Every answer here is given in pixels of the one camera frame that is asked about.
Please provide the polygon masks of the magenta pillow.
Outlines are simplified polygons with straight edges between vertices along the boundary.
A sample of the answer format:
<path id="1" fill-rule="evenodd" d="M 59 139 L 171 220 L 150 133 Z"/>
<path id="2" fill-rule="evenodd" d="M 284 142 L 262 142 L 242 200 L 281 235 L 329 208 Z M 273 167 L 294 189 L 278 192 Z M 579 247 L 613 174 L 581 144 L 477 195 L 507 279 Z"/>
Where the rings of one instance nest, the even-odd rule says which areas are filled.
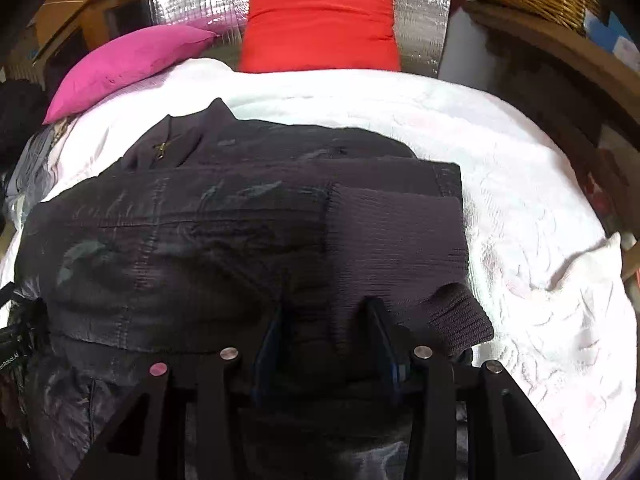
<path id="1" fill-rule="evenodd" d="M 189 25 L 155 25 L 102 44 L 82 58 L 58 86 L 46 125 L 93 107 L 112 93 L 194 58 L 216 34 Z"/>

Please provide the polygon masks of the white fleece blanket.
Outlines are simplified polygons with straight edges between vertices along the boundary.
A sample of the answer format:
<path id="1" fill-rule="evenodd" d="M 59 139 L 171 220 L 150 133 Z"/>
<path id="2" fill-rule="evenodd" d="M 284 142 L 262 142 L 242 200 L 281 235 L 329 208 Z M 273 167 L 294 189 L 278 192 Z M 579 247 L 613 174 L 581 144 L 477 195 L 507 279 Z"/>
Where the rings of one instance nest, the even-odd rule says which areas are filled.
<path id="1" fill-rule="evenodd" d="M 466 284 L 494 336 L 447 358 L 500 362 L 558 439 L 575 479 L 618 475 L 637 403 L 637 318 L 620 277 L 620 236 L 605 232 L 553 141 L 495 96 L 380 70 L 252 75 L 197 58 L 112 93 L 67 125 L 53 186 L 32 210 L 111 167 L 164 118 L 196 114 L 216 100 L 241 120 L 368 130 L 422 160 L 457 165 Z M 3 418 L 16 420 L 1 430 L 7 479 L 45 479 L 25 390 L 28 366 L 49 341 L 47 309 L 24 297 L 14 276 L 28 216 L 1 266 L 11 303 L 1 322 L 1 369 L 12 387 Z M 337 479 L 407 479 L 408 416 L 383 422 L 378 411 L 352 408 L 335 426 L 311 426 L 316 438 L 331 431 L 368 437 L 352 448 L 364 471 Z"/>

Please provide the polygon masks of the wooden side table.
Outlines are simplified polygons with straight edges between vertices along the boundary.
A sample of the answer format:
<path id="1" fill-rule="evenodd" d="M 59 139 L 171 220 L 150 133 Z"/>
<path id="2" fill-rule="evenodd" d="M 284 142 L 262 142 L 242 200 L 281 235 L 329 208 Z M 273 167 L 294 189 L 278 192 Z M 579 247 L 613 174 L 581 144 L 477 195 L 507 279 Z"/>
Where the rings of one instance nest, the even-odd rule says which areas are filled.
<path id="1" fill-rule="evenodd" d="M 588 190 L 639 222 L 639 77 L 582 36 L 542 18 L 470 0 L 464 13 L 495 55 L 487 89 L 558 144 Z"/>

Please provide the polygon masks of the dark clothes pile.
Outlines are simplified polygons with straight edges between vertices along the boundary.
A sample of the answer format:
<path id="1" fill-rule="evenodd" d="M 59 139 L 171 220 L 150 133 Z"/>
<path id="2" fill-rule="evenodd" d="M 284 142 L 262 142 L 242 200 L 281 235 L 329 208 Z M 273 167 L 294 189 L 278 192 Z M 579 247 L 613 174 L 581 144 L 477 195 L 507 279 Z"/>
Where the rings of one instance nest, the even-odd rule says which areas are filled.
<path id="1" fill-rule="evenodd" d="M 1 84 L 1 166 L 9 166 L 21 155 L 27 140 L 43 122 L 48 100 L 39 84 L 27 79 L 9 79 Z"/>

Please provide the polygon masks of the wooden shelf unit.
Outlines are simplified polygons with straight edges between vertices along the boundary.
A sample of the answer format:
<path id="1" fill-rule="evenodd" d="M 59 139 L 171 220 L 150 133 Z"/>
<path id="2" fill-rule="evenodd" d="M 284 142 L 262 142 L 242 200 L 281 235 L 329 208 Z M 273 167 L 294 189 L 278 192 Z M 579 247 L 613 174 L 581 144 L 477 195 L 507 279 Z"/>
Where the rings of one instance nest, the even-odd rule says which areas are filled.
<path id="1" fill-rule="evenodd" d="M 143 0 L 43 0 L 10 40 L 1 79 L 50 88 L 88 52 L 146 24 Z"/>

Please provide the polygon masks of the black jacket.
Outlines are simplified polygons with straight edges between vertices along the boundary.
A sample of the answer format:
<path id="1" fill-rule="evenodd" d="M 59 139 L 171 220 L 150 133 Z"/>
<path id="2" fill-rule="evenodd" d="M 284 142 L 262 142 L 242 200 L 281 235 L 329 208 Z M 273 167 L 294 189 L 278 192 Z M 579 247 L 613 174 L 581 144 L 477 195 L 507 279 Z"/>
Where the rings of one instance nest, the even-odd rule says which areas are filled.
<path id="1" fill-rule="evenodd" d="M 70 478 L 154 359 L 207 358 L 270 318 L 256 385 L 285 420 L 248 432 L 250 476 L 361 474 L 365 434 L 311 433 L 372 408 L 359 305 L 380 300 L 457 358 L 494 336 L 468 269 L 457 165 L 368 130 L 241 120 L 221 100 L 166 117 L 25 223 L 14 276 L 49 338 L 26 373 L 37 470 Z"/>

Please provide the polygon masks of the red pillow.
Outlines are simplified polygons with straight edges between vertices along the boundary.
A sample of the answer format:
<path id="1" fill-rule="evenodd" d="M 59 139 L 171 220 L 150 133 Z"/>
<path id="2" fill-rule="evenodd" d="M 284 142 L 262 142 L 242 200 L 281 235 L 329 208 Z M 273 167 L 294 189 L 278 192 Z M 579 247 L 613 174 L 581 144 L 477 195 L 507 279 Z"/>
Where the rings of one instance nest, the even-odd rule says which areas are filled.
<path id="1" fill-rule="evenodd" d="M 400 70 L 394 0 L 248 0 L 239 70 Z"/>

